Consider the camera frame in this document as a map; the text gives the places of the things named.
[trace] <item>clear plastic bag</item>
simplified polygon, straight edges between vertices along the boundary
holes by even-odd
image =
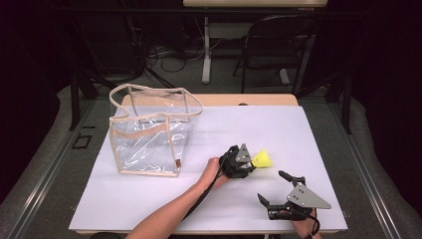
[[[178,176],[201,102],[185,89],[125,84],[109,94],[109,140],[120,173]]]

